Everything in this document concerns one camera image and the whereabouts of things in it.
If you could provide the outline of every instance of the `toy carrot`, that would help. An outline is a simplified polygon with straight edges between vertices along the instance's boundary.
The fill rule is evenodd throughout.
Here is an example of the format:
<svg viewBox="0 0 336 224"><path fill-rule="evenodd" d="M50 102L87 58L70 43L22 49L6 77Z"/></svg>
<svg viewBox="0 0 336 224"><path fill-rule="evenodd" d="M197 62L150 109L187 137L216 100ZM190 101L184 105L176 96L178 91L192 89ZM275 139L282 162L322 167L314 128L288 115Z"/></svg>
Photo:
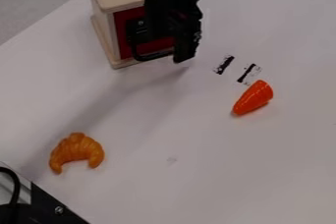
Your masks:
<svg viewBox="0 0 336 224"><path fill-rule="evenodd" d="M273 90L263 80L256 81L233 107L236 115L244 115L268 103L273 98Z"/></svg>

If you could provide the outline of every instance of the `white table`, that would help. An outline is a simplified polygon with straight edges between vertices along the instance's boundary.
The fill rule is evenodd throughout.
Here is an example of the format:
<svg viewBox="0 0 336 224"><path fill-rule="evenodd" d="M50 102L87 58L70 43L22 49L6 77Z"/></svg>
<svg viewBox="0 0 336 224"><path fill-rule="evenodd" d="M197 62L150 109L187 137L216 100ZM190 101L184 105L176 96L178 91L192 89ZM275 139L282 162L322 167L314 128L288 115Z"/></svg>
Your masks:
<svg viewBox="0 0 336 224"><path fill-rule="evenodd" d="M190 66L113 71L72 0L0 47L0 156L91 223L331 223L336 218L336 0L203 0ZM212 69L236 60L223 76ZM247 64L273 101L230 115ZM70 132L106 161L56 176Z"/></svg>

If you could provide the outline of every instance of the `black marking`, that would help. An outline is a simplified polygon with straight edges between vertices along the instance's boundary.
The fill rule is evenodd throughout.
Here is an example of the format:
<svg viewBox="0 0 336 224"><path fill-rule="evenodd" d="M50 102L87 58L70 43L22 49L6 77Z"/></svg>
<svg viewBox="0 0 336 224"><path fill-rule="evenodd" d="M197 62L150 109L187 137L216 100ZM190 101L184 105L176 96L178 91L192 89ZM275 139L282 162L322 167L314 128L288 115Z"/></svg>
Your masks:
<svg viewBox="0 0 336 224"><path fill-rule="evenodd" d="M223 75L224 71L226 70L226 68L229 67L229 65L232 63L232 61L235 59L234 56L230 55L228 57L224 58L224 61L213 70L214 73L218 74L218 75Z"/></svg>
<svg viewBox="0 0 336 224"><path fill-rule="evenodd" d="M256 64L251 64L244 74L237 80L237 82L242 83L254 67L256 67Z"/></svg>

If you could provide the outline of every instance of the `toy croissant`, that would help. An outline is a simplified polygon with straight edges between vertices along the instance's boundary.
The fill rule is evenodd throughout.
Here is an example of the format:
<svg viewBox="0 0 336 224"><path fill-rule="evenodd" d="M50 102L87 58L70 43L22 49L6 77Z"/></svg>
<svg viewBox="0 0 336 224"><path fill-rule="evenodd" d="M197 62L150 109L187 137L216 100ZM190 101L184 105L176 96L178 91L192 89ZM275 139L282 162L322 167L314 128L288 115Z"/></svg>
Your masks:
<svg viewBox="0 0 336 224"><path fill-rule="evenodd" d="M232 111L241 116L262 107L272 98L271 86L263 80L258 80L242 95Z"/></svg>
<svg viewBox="0 0 336 224"><path fill-rule="evenodd" d="M62 165L71 161L88 160L88 166L95 168L105 156L99 142L83 133L72 133L61 140L50 154L49 166L57 174L62 173Z"/></svg>

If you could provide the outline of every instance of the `croissant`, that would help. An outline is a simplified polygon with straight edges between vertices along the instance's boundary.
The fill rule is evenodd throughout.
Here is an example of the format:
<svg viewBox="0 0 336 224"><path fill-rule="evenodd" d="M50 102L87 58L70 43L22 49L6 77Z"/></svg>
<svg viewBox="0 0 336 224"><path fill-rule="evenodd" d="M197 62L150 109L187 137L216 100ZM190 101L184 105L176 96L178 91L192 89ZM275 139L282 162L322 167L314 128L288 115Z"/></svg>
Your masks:
<svg viewBox="0 0 336 224"><path fill-rule="evenodd" d="M61 140L50 154L49 166L57 174L62 173L62 165L71 161L88 159L88 166L95 168L105 156L99 142L83 133L72 133Z"/></svg>

